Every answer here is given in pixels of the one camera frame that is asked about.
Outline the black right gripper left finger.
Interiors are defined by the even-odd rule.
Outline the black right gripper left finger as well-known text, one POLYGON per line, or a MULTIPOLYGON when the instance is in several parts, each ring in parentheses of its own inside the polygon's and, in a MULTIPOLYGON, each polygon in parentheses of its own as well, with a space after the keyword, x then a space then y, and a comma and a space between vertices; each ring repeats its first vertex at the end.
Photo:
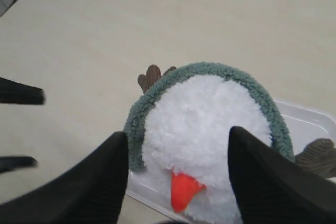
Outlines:
POLYGON ((128 175, 127 136, 115 132, 58 178, 1 204, 1 223, 117 223, 128 175))

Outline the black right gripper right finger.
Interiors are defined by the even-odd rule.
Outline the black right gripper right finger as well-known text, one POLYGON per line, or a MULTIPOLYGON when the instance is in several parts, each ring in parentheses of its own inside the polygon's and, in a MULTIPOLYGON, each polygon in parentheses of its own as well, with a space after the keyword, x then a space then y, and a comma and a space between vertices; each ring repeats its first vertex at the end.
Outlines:
POLYGON ((335 183, 240 126, 229 132, 229 179, 243 223, 335 223, 335 183))

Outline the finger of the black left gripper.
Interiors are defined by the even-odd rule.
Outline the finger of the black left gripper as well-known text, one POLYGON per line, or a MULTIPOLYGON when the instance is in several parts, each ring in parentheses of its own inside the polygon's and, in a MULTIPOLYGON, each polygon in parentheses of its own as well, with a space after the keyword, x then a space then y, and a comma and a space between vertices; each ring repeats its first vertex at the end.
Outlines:
POLYGON ((43 89, 1 78, 1 103, 22 105, 43 105, 43 89))
POLYGON ((36 167, 37 160, 31 156, 3 156, 1 157, 1 174, 17 169, 36 167))

